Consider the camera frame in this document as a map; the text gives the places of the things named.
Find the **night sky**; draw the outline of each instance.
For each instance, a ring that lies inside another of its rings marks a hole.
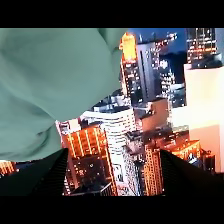
[[[130,28],[129,31],[135,33],[137,36],[142,35],[143,39],[152,37],[155,32],[158,37],[166,37],[167,32],[177,33],[177,39],[169,45],[169,52],[186,51],[186,34],[185,28]]]

